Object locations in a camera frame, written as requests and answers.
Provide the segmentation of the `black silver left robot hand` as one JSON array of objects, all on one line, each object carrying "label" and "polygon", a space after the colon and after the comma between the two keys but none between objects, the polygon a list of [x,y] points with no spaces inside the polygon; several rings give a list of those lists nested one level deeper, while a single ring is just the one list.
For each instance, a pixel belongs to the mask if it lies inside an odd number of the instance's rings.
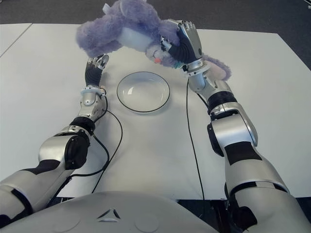
[{"label": "black silver left robot hand", "polygon": [[89,58],[85,69],[86,86],[99,86],[102,72],[109,61],[109,55],[102,54],[100,56]]}]

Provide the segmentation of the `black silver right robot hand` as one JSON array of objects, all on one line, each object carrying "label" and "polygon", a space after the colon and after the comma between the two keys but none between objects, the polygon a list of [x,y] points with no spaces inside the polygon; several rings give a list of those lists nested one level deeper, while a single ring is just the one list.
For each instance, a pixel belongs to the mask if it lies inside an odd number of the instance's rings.
[{"label": "black silver right robot hand", "polygon": [[173,42],[163,34],[161,35],[161,49],[166,51],[173,59],[190,64],[202,58],[202,45],[197,29],[191,21],[168,19],[170,26],[174,26],[175,35],[179,44]]}]

